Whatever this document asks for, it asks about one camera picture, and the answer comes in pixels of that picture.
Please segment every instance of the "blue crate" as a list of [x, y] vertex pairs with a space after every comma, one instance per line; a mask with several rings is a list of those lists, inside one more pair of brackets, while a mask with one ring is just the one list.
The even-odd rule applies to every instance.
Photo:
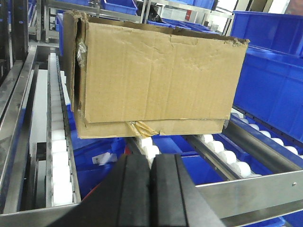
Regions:
[[209, 33], [209, 34], [216, 34], [216, 35], [219, 34], [217, 32], [210, 30], [208, 27], [206, 27], [204, 25], [185, 22], [185, 21], [182, 21], [182, 23], [184, 23], [187, 27], [191, 28], [193, 31], [204, 32], [204, 33]]
[[303, 142], [303, 60], [249, 47], [234, 104]]
[[149, 25], [156, 25], [156, 26], [162, 26], [162, 27], [172, 27], [170, 24], [167, 24], [167, 23], [153, 22], [153, 21], [150, 21], [150, 20], [148, 20], [147, 23]]
[[302, 227], [303, 223], [303, 211], [299, 211], [293, 214], [283, 216], [292, 227]]
[[285, 225], [285, 220], [283, 217], [273, 218], [271, 220], [258, 222], [246, 227], [281, 227]]
[[212, 9], [214, 5], [214, 0], [195, 0], [194, 6], [198, 6], [205, 9]]
[[137, 6], [133, 0], [101, 0], [103, 9], [136, 15]]
[[58, 13], [56, 16], [56, 31], [59, 32], [59, 51], [63, 56], [63, 13]]
[[91, 190], [102, 182], [113, 167], [113, 164], [77, 167], [77, 177], [81, 198], [84, 199]]
[[231, 36], [250, 39], [250, 45], [302, 56], [302, 16], [247, 11], [234, 14]]
[[170, 24], [173, 28], [180, 27], [183, 29], [191, 30], [191, 28], [187, 27], [182, 21], [170, 20], [170, 19], [162, 19], [162, 21]]
[[194, 5], [194, 0], [170, 0], [181, 4]]
[[88, 0], [77, 0], [77, 5], [89, 6]]
[[76, 5], [89, 6], [89, 0], [58, 0], [63, 2], [68, 2]]

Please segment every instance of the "brown cardboard box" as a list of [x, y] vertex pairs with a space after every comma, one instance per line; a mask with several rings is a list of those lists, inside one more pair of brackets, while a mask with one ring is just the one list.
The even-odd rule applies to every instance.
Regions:
[[220, 133], [246, 49], [232, 37], [65, 12], [64, 69], [78, 135]]

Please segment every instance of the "metal bar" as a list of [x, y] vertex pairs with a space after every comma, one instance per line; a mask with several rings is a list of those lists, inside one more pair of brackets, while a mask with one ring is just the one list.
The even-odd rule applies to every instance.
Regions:
[[12, 0], [11, 40], [13, 62], [24, 61], [28, 53], [27, 0]]
[[143, 0], [143, 6], [142, 6], [142, 10], [141, 10], [141, 17], [140, 17], [140, 24], [142, 24], [143, 20], [144, 20], [144, 13], [146, 10], [146, 1], [147, 0]]
[[71, 169], [71, 183], [73, 185], [73, 191], [74, 191], [74, 203], [81, 202], [81, 196], [80, 196], [80, 188], [78, 183], [78, 176], [77, 176], [77, 170], [76, 170], [76, 163], [75, 163], [75, 157], [74, 152], [72, 148], [72, 142], [71, 142], [71, 130], [70, 130], [70, 124], [68, 120], [67, 115], [67, 109], [66, 104], [64, 100], [64, 93], [63, 93], [63, 87], [62, 87], [62, 81], [61, 81], [61, 74], [60, 74], [60, 66], [59, 66], [59, 59], [58, 56], [56, 58], [57, 60], [57, 78], [59, 82], [59, 89], [60, 89], [60, 96], [61, 96], [61, 106], [62, 106], [62, 113], [63, 113], [63, 123], [64, 123], [64, 130], [65, 130], [65, 139], [67, 143], [67, 152], [68, 156], [70, 158], [70, 169]]
[[97, 8], [72, 4], [72, 3], [63, 2], [63, 1], [56, 1], [56, 0], [47, 0], [46, 8], [47, 9], [49, 9], [49, 8], [66, 9], [66, 10], [74, 9], [74, 10], [78, 10], [78, 11], [87, 12], [88, 14], [90, 14], [92, 16], [97, 15]]
[[47, 125], [46, 125], [46, 173], [45, 173], [45, 200], [46, 207], [52, 206], [52, 102], [51, 102], [51, 55], [48, 57], [47, 75]]
[[303, 200], [223, 218], [222, 222], [227, 227], [241, 227], [301, 210], [303, 210]]
[[0, 213], [3, 212], [7, 196], [10, 173], [15, 156], [13, 152], [14, 142], [18, 138], [20, 123], [23, 121], [24, 109], [22, 107], [27, 103], [26, 88], [35, 58], [36, 47], [31, 46], [0, 125], [0, 156], [2, 157], [0, 158]]
[[232, 171], [232, 169], [222, 162], [217, 154], [212, 152], [204, 143], [202, 143], [197, 136], [186, 135], [183, 136], [184, 139], [194, 147], [197, 153], [207, 161], [212, 168], [225, 180], [236, 180], [242, 179], [237, 173]]
[[5, 109], [10, 101], [11, 94], [15, 88], [16, 81], [19, 78], [23, 62], [16, 61], [2, 85], [0, 86], [0, 122], [5, 113]]
[[30, 168], [27, 179], [26, 210], [32, 210], [35, 207], [38, 168], [37, 143], [34, 143], [30, 156]]
[[9, 181], [9, 189], [6, 197], [4, 213], [14, 213], [20, 209], [25, 169], [27, 165], [27, 157], [29, 154], [29, 136], [32, 123], [32, 111], [35, 99], [38, 69], [39, 65], [36, 65], [32, 81], [27, 87], [30, 89], [28, 102], [25, 108], [24, 120], [17, 143], [16, 156], [14, 159]]
[[150, 10], [151, 10], [151, 4], [152, 4], [152, 0], [147, 0], [148, 4], [147, 4], [147, 9], [146, 9], [146, 14], [145, 14], [145, 19], [144, 19], [144, 23], [147, 23], [148, 20], [148, 16], [150, 14]]
[[2, 69], [0, 68], [1, 77], [6, 76], [10, 70], [9, 60], [9, 26], [8, 26], [8, 1], [0, 0], [0, 59], [4, 60]]
[[53, 223], [70, 210], [75, 208], [77, 204], [66, 206], [43, 208], [37, 210], [27, 210], [12, 214], [0, 215], [1, 227], [45, 227]]
[[219, 218], [226, 218], [302, 200], [303, 171], [203, 184], [197, 189]]
[[44, 29], [45, 29], [45, 42], [49, 42], [49, 0], [45, 0], [44, 5]]
[[231, 116], [228, 127], [223, 129], [223, 134], [235, 142], [246, 152], [250, 153], [259, 162], [265, 165], [273, 173], [283, 173], [301, 170], [302, 168], [294, 162], [291, 156], [284, 157], [279, 153], [284, 151], [284, 147], [274, 143], [262, 133], [252, 130], [249, 125], [243, 123], [239, 119]]
[[42, 5], [41, 5], [41, 0], [37, 0], [36, 2], [36, 10], [37, 10], [37, 22], [36, 22], [36, 38], [37, 38], [37, 41], [40, 41], [41, 40], [41, 21], [42, 21], [42, 13], [41, 13], [41, 8], [42, 8]]

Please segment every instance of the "white label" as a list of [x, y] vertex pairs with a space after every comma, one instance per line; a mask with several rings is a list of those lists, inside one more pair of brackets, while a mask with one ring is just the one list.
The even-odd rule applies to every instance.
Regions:
[[111, 154], [109, 152], [94, 156], [91, 159], [93, 161], [93, 164], [98, 164], [99, 166], [103, 166], [108, 162], [116, 162], [118, 160], [117, 154]]

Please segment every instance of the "white roller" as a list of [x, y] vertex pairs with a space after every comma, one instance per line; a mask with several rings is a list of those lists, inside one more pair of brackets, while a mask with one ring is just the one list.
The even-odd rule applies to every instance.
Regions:
[[233, 116], [240, 118], [240, 116], [237, 113], [232, 113]]
[[249, 122], [248, 122], [248, 120], [247, 119], [245, 119], [245, 118], [240, 118], [240, 120], [241, 121], [243, 121], [244, 123], [246, 123], [246, 124], [248, 124]]
[[52, 109], [56, 108], [56, 107], [61, 107], [62, 108], [61, 102], [60, 101], [53, 101], [52, 104], [51, 104], [51, 107], [52, 107]]
[[258, 176], [262, 176], [262, 175], [260, 175], [260, 174], [251, 174], [251, 175], [248, 175], [246, 178], [258, 177]]
[[51, 95], [52, 96], [59, 96], [60, 95], [60, 91], [59, 90], [56, 90], [56, 91], [51, 91]]
[[60, 91], [57, 81], [55, 81], [55, 82], [51, 81], [51, 83], [53, 83], [53, 85], [51, 86], [51, 91]]
[[232, 164], [237, 161], [237, 157], [235, 153], [233, 153], [231, 150], [225, 150], [219, 153], [220, 159], [227, 163], [227, 164]]
[[52, 108], [52, 114], [62, 114], [62, 108], [61, 106], [55, 106], [54, 108]]
[[156, 157], [156, 155], [160, 154], [159, 148], [157, 146], [144, 146], [143, 152], [147, 159], [152, 159]]
[[68, 166], [67, 151], [53, 153], [52, 156], [53, 156], [53, 168]]
[[63, 121], [53, 121], [52, 122], [52, 130], [64, 129]]
[[52, 101], [57, 101], [57, 100], [61, 100], [60, 95], [54, 95], [54, 96], [52, 96]]
[[66, 140], [52, 141], [52, 153], [67, 151]]
[[53, 168], [53, 184], [67, 183], [71, 181], [69, 166], [56, 166]]
[[247, 177], [251, 174], [250, 166], [246, 162], [232, 163], [233, 170], [242, 177]]
[[212, 134], [199, 135], [199, 137], [201, 141], [206, 144], [214, 140]]
[[139, 146], [141, 148], [145, 147], [145, 146], [152, 146], [152, 138], [151, 137], [147, 137], [147, 138], [138, 138], [138, 142], [139, 142]]
[[232, 112], [232, 113], [236, 113], [237, 115], [239, 115], [240, 118], [244, 118], [244, 117], [245, 117], [244, 114], [242, 114], [241, 112], [239, 112], [239, 111], [237, 111], [237, 110], [235, 110], [235, 109], [233, 109], [233, 108], [232, 108], [232, 111], [231, 111], [231, 112]]
[[220, 153], [224, 151], [224, 145], [220, 141], [210, 141], [207, 143], [210, 150], [214, 151], [215, 153]]
[[63, 121], [63, 114], [61, 113], [52, 113], [52, 122], [55, 122], [55, 121]]
[[280, 144], [281, 146], [284, 146], [283, 141], [280, 138], [271, 138], [274, 142], [276, 142], [277, 144]]
[[260, 130], [259, 126], [257, 126], [256, 124], [250, 124], [250, 127], [254, 128], [255, 130]]
[[52, 130], [52, 141], [53, 140], [64, 140], [65, 131], [64, 129]]
[[271, 135], [268, 131], [259, 131], [261, 132], [263, 135], [267, 136], [268, 138], [271, 138]]
[[285, 146], [285, 148], [291, 152], [293, 152], [295, 155], [298, 155], [298, 150], [292, 146]]
[[72, 185], [68, 183], [57, 183], [53, 185], [53, 205], [62, 206], [72, 203]]

